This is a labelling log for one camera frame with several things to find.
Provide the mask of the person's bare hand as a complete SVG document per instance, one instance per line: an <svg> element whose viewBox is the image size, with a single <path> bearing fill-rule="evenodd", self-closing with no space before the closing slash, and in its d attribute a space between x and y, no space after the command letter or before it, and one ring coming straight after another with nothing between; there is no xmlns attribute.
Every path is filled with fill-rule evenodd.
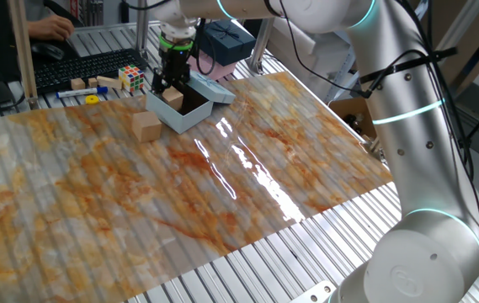
<svg viewBox="0 0 479 303"><path fill-rule="evenodd" d="M36 35L42 40L67 40L74 32L73 23L58 15L42 19L36 27Z"/></svg>

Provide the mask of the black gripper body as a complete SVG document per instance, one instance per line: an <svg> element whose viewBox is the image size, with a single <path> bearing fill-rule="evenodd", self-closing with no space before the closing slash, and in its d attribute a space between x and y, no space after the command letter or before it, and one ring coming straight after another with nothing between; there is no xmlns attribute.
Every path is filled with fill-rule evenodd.
<svg viewBox="0 0 479 303"><path fill-rule="evenodd" d="M191 50L160 49L162 67L158 72L160 79L157 81L164 87L185 84L190 79L190 58Z"/></svg>

